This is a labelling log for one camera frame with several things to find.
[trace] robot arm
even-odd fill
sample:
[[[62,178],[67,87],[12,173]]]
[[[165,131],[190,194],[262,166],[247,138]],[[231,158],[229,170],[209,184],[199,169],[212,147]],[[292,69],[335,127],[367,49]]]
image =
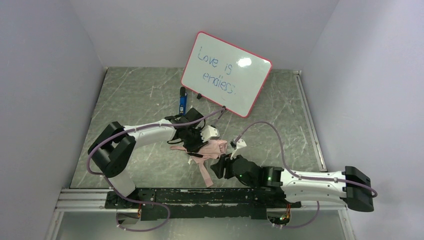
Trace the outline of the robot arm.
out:
[[[125,133],[102,145],[92,156],[94,163],[108,178],[113,187],[127,197],[136,194],[136,185],[125,170],[132,152],[152,143],[181,139],[183,147],[191,153],[197,153],[201,147],[208,143],[210,138],[219,137],[218,130],[212,126],[200,128],[198,127],[199,123],[186,126],[171,125],[190,123],[201,118],[203,118],[203,115],[191,108],[184,116],[168,116],[160,121],[138,126],[122,126],[115,121],[110,123],[99,135],[88,149],[88,153],[98,144],[117,133],[139,129]]]
[[[356,167],[346,166],[344,171],[336,172],[294,171],[300,176],[295,177],[285,168],[258,166],[245,159],[239,154],[246,147],[242,139],[232,145],[235,150],[231,154],[221,155],[219,161],[210,166],[219,179],[236,177],[253,189],[282,192],[289,203],[324,201],[347,205],[349,209],[358,212],[374,211],[371,191],[346,183],[347,180],[371,187],[370,178]]]

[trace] gray floor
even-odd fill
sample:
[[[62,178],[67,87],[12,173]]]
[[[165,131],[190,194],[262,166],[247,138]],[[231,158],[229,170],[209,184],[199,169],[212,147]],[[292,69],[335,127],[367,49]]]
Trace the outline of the gray floor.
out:
[[[156,122],[178,113],[182,68],[110,67],[96,104],[91,124],[70,185],[71,188],[106,188],[100,177],[86,170],[87,150],[104,128],[113,121],[122,125]],[[188,92],[189,107],[206,115],[220,108]],[[318,162],[305,118],[301,96],[291,71],[272,70],[248,118],[230,112],[218,122],[221,139],[230,141],[248,124],[265,120],[273,123],[285,142],[284,154],[290,167],[298,171],[318,171]],[[274,131],[257,124],[243,136],[248,149],[243,156],[258,165],[282,166],[280,148]],[[138,187],[204,188],[205,183],[196,163],[189,156],[170,150],[166,142],[158,142],[135,150],[127,170]],[[217,179],[206,161],[212,187],[245,187],[235,178]],[[92,163],[92,169],[98,168]]]

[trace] metal frame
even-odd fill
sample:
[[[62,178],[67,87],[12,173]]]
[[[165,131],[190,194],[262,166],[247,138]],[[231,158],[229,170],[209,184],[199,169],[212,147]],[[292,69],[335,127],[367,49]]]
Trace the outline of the metal frame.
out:
[[[138,209],[105,209],[106,196],[110,191],[111,189],[62,189],[45,240],[55,240],[57,238],[65,212],[137,213]],[[338,211],[345,238],[347,240],[356,239],[346,206],[332,202],[320,202],[320,209],[323,211]],[[285,210],[285,208],[271,208],[267,211],[281,212]],[[317,202],[303,201],[301,208],[292,208],[291,210],[316,211]]]
[[[295,73],[294,78],[297,85],[297,90],[301,95],[301,102],[303,105],[303,112],[305,114],[307,127],[309,128],[310,138],[312,140],[313,150],[315,151],[316,160],[318,161],[318,167],[320,172],[327,172],[326,163],[324,162],[323,152],[321,151],[320,141],[318,141],[317,131],[315,131],[314,122],[312,121],[311,112],[309,111],[308,101],[302,86],[301,76],[298,71]]]

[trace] pink fabric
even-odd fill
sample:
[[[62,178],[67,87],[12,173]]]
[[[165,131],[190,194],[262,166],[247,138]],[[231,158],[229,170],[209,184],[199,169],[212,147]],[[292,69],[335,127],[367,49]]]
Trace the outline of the pink fabric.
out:
[[[221,154],[225,154],[227,151],[228,142],[225,140],[209,140],[209,142],[203,146],[197,154],[203,155],[203,157],[190,156],[199,166],[200,173],[204,179],[206,187],[212,186],[211,175],[209,175],[204,162],[208,159],[217,159]],[[187,150],[183,146],[171,146],[172,150],[182,150],[187,153]]]

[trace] purple cable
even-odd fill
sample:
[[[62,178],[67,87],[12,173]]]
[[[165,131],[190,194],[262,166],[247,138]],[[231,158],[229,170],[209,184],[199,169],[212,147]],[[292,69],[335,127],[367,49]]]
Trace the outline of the purple cable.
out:
[[[170,208],[167,206],[167,205],[165,205],[165,204],[163,204],[163,203],[160,203],[160,202],[155,202],[155,201],[139,201],[139,200],[134,200],[134,199],[130,199],[130,198],[128,198],[128,197],[126,197],[126,196],[124,196],[124,195],[122,195],[120,192],[118,192],[114,187],[113,187],[113,185],[112,185],[112,183],[109,181],[109,179],[107,178],[107,177],[104,177],[104,179],[106,180],[106,182],[112,187],[112,189],[115,191],[115,193],[116,193],[116,195],[118,195],[120,198],[122,198],[122,199],[124,199],[124,200],[127,200],[127,201],[129,201],[129,202],[132,202],[132,203],[136,203],[136,204],[152,204],[152,205],[159,205],[159,206],[161,206],[161,207],[164,207],[165,209],[166,209],[166,211],[167,211],[167,213],[168,213],[168,215],[166,216],[166,219],[165,219],[165,221],[163,221],[161,224],[159,224],[159,225],[157,225],[157,226],[155,226],[155,227],[152,227],[152,228],[148,228],[148,229],[131,229],[131,228],[126,228],[126,227],[123,227],[121,224],[119,224],[119,222],[118,222],[118,213],[116,214],[116,216],[115,216],[115,219],[116,219],[116,226],[118,227],[118,228],[120,228],[120,229],[122,229],[122,230],[125,230],[125,231],[129,231],[129,232],[136,232],[136,233],[143,233],[143,232],[149,232],[149,231],[153,231],[153,230],[156,230],[156,229],[158,229],[158,228],[160,228],[160,227],[162,227],[163,225],[165,225],[169,220],[170,220],[170,217],[171,217],[171,211],[170,211]]]
[[[191,124],[199,123],[199,122],[203,121],[204,119],[207,119],[207,118],[209,118],[209,117],[211,117],[211,116],[213,116],[213,115],[215,115],[215,114],[217,114],[217,113],[219,113],[219,112],[221,112],[221,115],[220,115],[220,117],[221,117],[221,116],[222,116],[222,114],[224,114],[224,110],[225,110],[225,108],[220,109],[220,110],[216,110],[216,111],[214,111],[214,112],[212,112],[212,113],[209,113],[208,115],[206,115],[206,116],[204,116],[204,117],[202,117],[202,118],[200,118],[200,119],[197,119],[197,120],[195,120],[195,121],[191,121],[191,122],[178,123],[178,124],[167,124],[167,123],[165,123],[165,124],[159,124],[159,123],[152,123],[152,124],[142,125],[142,126],[139,126],[139,127],[136,127],[136,128],[127,129],[127,130],[121,131],[121,132],[119,132],[119,133],[117,133],[117,134],[115,134],[115,135],[112,135],[112,136],[108,137],[107,139],[105,139],[104,141],[102,141],[101,143],[99,143],[97,146],[95,146],[95,147],[93,148],[93,150],[92,150],[92,151],[88,154],[88,159],[87,159],[87,164],[86,164],[87,171],[88,171],[90,174],[93,174],[93,175],[100,175],[100,176],[102,176],[102,175],[103,175],[103,173],[102,173],[102,172],[95,172],[95,171],[92,171],[92,170],[90,169],[90,161],[91,161],[91,159],[92,159],[92,157],[93,157],[94,153],[95,153],[95,152],[96,152],[99,148],[101,148],[101,147],[102,147],[103,145],[105,145],[106,143],[108,143],[108,142],[112,141],[113,139],[115,139],[115,138],[117,138],[117,137],[119,137],[119,136],[121,136],[121,135],[124,135],[124,134],[130,133],[130,132],[135,132],[135,131],[139,131],[139,130],[147,129],[147,128],[152,128],[152,127],[160,127],[160,126],[164,126],[164,127],[183,127],[183,126],[188,126],[188,125],[191,125]],[[105,180],[106,180],[106,182],[107,182],[107,183],[108,183],[108,184],[112,187],[112,189],[115,191],[116,195],[118,195],[118,196],[119,196],[119,197],[121,197],[122,199],[127,200],[127,201],[132,202],[132,203],[136,203],[136,204],[151,204],[151,205],[159,205],[159,206],[164,207],[164,208],[166,209],[166,211],[167,211],[167,214],[168,214],[168,215],[167,215],[167,217],[166,217],[166,219],[165,219],[165,221],[163,221],[161,224],[159,224],[159,225],[157,225],[157,226],[155,226],[155,227],[149,228],[149,229],[141,229],[141,230],[138,230],[138,229],[130,229],[130,228],[125,228],[125,227],[123,227],[123,226],[122,226],[122,225],[120,225],[120,224],[119,224],[119,222],[118,222],[118,214],[117,214],[117,215],[116,215],[116,217],[115,217],[115,219],[116,219],[116,224],[117,224],[118,228],[123,229],[123,230],[126,230],[126,231],[130,231],[130,232],[149,232],[149,231],[153,231],[153,230],[155,230],[155,229],[158,229],[158,228],[162,227],[163,225],[165,225],[165,224],[169,221],[169,219],[170,219],[170,217],[171,217],[171,211],[170,211],[170,208],[169,208],[167,205],[165,205],[165,204],[163,204],[163,203],[160,203],[160,202],[154,202],[154,201],[139,201],[139,200],[130,199],[130,198],[128,198],[128,197],[126,197],[126,196],[122,195],[120,192],[118,192],[118,191],[117,191],[117,190],[113,187],[112,183],[109,181],[109,179],[108,179],[107,177],[104,177],[104,179],[105,179]]]
[[[299,175],[297,175],[296,173],[294,173],[290,168],[289,168],[289,165],[286,163],[286,159],[284,158],[284,146],[283,146],[283,141],[281,140],[281,136],[280,136],[280,134],[279,134],[279,132],[278,132],[278,130],[276,129],[276,127],[273,125],[273,124],[271,124],[271,123],[269,123],[269,122],[267,122],[267,121],[257,121],[257,122],[254,122],[254,123],[252,123],[252,124],[250,124],[249,126],[247,126],[238,136],[237,136],[237,138],[234,140],[234,142],[235,143],[237,143],[237,141],[239,141],[240,140],[240,138],[243,136],[243,134],[245,134],[245,132],[251,127],[251,126],[253,126],[253,125],[255,125],[255,124],[267,124],[267,125],[269,125],[272,129],[274,129],[274,132],[277,134],[277,137],[278,137],[278,142],[279,142],[279,147],[281,148],[281,159],[282,159],[282,164],[283,164],[283,166],[284,166],[284,168],[285,168],[285,170],[287,170],[287,172],[289,172],[292,176],[294,176],[295,178],[299,178],[299,179],[306,179],[306,180],[318,180],[318,181],[330,181],[330,182],[333,182],[334,181],[334,178],[329,178],[329,177],[312,177],[312,176],[299,176]],[[377,191],[376,190],[374,190],[373,188],[371,188],[371,187],[369,187],[369,186],[367,186],[367,185],[365,185],[365,184],[361,184],[361,183],[358,183],[358,182],[355,182],[355,181],[350,181],[350,180],[346,180],[346,179],[338,179],[338,181],[339,182],[343,182],[343,183],[347,183],[347,184],[353,184],[353,185],[356,185],[356,186],[359,186],[359,187],[362,187],[362,188],[365,188],[365,189],[367,189],[367,190],[370,190],[371,192],[373,192],[374,193],[374,195],[372,195],[371,197],[372,198],[375,198],[375,197],[377,197]],[[316,210],[316,213],[315,213],[315,216],[313,216],[313,218],[311,219],[311,220],[309,220],[308,222],[306,222],[306,223],[304,223],[304,224],[301,224],[301,225],[298,225],[298,226],[285,226],[284,228],[288,228],[288,229],[297,229],[297,228],[301,228],[301,227],[304,227],[304,226],[306,226],[306,225],[309,225],[310,223],[312,223],[316,218],[317,218],[317,216],[318,216],[318,213],[320,212],[320,203],[319,202],[317,202],[318,203],[318,208],[317,208],[317,210]]]
[[[281,159],[282,159],[282,164],[284,165],[285,170],[287,170],[287,172],[289,172],[291,175],[293,175],[295,178],[299,178],[299,179],[306,179],[306,180],[318,180],[318,181],[330,181],[330,182],[334,182],[334,178],[329,178],[329,177],[312,177],[312,176],[299,176],[297,175],[295,172],[293,172],[290,168],[289,165],[286,163],[286,159],[284,158],[284,146],[283,146],[283,141],[281,140],[281,136],[278,132],[278,130],[276,129],[276,127],[274,125],[272,125],[271,123],[267,122],[267,121],[257,121],[254,122],[252,124],[250,124],[248,127],[246,127],[238,136],[237,138],[234,140],[236,143],[237,141],[243,136],[243,134],[245,134],[245,132],[253,125],[255,124],[267,124],[269,126],[271,126],[272,129],[274,129],[275,133],[277,134],[278,137],[278,141],[279,141],[279,146],[281,148]],[[377,197],[377,191],[374,190],[372,187],[369,187],[365,184],[362,183],[358,183],[355,181],[351,181],[351,180],[346,180],[346,179],[337,179],[339,182],[342,183],[347,183],[347,184],[352,184],[352,185],[356,185],[359,187],[362,187],[364,189],[367,189],[371,192],[374,193],[374,195],[372,195],[372,198]]]
[[[218,121],[221,119],[221,117],[224,115],[224,113],[226,113],[226,109],[224,107],[222,107],[221,109],[221,114],[218,116],[218,118],[213,122],[212,126],[216,126]]]
[[[87,168],[87,171],[90,173],[90,174],[93,174],[93,175],[103,175],[103,173],[102,172],[95,172],[95,171],[92,171],[91,170],[91,168],[90,168],[90,162],[91,162],[91,159],[92,159],[92,157],[93,157],[93,155],[94,155],[94,153],[97,151],[97,150],[99,150],[99,148],[101,148],[103,145],[105,145],[106,143],[108,143],[108,142],[110,142],[110,141],[112,141],[113,139],[115,139],[115,138],[117,138],[117,137],[119,137],[119,136],[121,136],[121,135],[124,135],[124,134],[127,134],[127,133],[131,133],[131,132],[135,132],[135,131],[139,131],[139,130],[143,130],[143,129],[148,129],[148,128],[152,128],[152,127],[160,127],[160,126],[164,126],[164,127],[183,127],[183,126],[188,126],[188,125],[191,125],[191,124],[196,124],[196,123],[199,123],[199,122],[201,122],[201,121],[203,121],[204,119],[207,119],[207,118],[209,118],[209,117],[211,117],[211,116],[213,116],[213,115],[215,115],[215,114],[217,114],[217,113],[219,113],[219,112],[221,112],[221,116],[222,116],[222,114],[223,114],[223,109],[225,110],[225,108],[222,108],[222,109],[220,109],[220,110],[216,110],[216,111],[214,111],[214,112],[212,112],[212,113],[209,113],[208,115],[206,115],[206,116],[204,116],[204,117],[202,117],[202,118],[200,118],[200,119],[197,119],[197,120],[195,120],[195,121],[191,121],[191,122],[186,122],[186,123],[178,123],[178,124],[167,124],[167,123],[165,123],[165,124],[159,124],[159,123],[152,123],[152,124],[147,124],[147,125],[142,125],[142,126],[139,126],[139,127],[137,127],[137,128],[131,128],[131,129],[127,129],[127,130],[124,130],[124,131],[121,131],[121,132],[118,132],[117,134],[115,134],[115,135],[112,135],[112,136],[110,136],[110,137],[108,137],[106,140],[104,140],[104,141],[102,141],[101,143],[99,143],[97,146],[95,146],[94,148],[93,148],[93,150],[88,154],[88,159],[87,159],[87,164],[86,164],[86,168]]]

